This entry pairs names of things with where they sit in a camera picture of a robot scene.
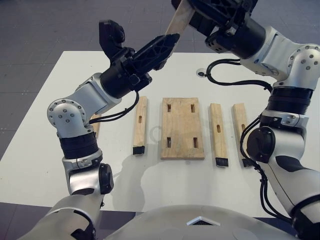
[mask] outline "floor tile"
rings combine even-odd
[[[40,64],[22,64],[0,67],[0,93],[22,93],[26,91],[40,66]]]
[[[29,86],[26,88],[26,92],[38,93],[47,80],[49,74],[54,68],[55,63],[43,63],[40,66],[39,71],[34,76],[33,80],[30,82]]]
[[[160,26],[160,22],[154,21],[142,21],[139,24],[132,22],[129,24],[128,30],[125,32],[125,38],[127,40],[151,41],[155,37],[161,35]]]
[[[1,131],[0,130],[0,160],[5,154],[5,151],[7,147],[9,146],[12,138],[14,137],[16,131]]]
[[[58,41],[44,60],[45,63],[56,63],[63,51],[83,51],[88,48],[89,41]]]
[[[55,41],[31,41],[23,45],[13,64],[42,64],[54,46]]]
[[[6,234],[6,240],[16,240],[28,233],[50,210],[49,207],[18,205]]]
[[[19,58],[24,44],[0,43],[0,65],[10,65]]]
[[[2,133],[0,132],[0,144],[2,144]],[[4,240],[10,226],[10,222],[15,214],[17,205],[0,202],[0,240]]]
[[[0,131],[16,131],[37,96],[32,93],[0,93]]]
[[[174,49],[176,53],[194,53],[195,51],[195,42],[185,40],[179,41]]]
[[[204,41],[194,41],[196,53],[213,53],[214,51],[206,46]]]

